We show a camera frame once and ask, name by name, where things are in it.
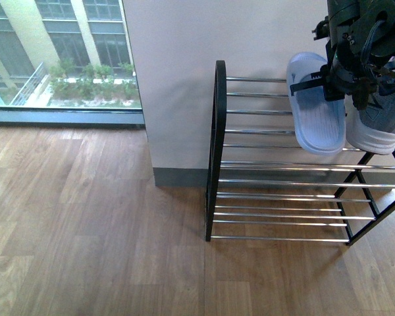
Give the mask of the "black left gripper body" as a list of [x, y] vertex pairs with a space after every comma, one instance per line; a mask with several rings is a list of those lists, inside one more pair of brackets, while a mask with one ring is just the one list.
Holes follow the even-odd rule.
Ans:
[[395, 79], [395, 68], [388, 66], [395, 57], [395, 16], [357, 16], [341, 23], [326, 17], [312, 32], [316, 40], [329, 39], [327, 64], [316, 73], [325, 78], [326, 100], [350, 95], [355, 108], [365, 109], [381, 78]]

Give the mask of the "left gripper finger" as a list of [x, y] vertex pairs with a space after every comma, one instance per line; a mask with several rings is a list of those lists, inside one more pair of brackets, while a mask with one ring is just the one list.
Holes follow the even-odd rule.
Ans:
[[290, 93], [291, 96], [294, 96], [296, 92], [302, 91], [302, 90], [308, 90], [311, 88], [316, 88], [319, 86], [324, 86], [325, 85], [325, 78], [322, 74], [310, 74], [309, 79], [306, 81], [301, 81], [296, 84], [291, 84], [290, 85]]

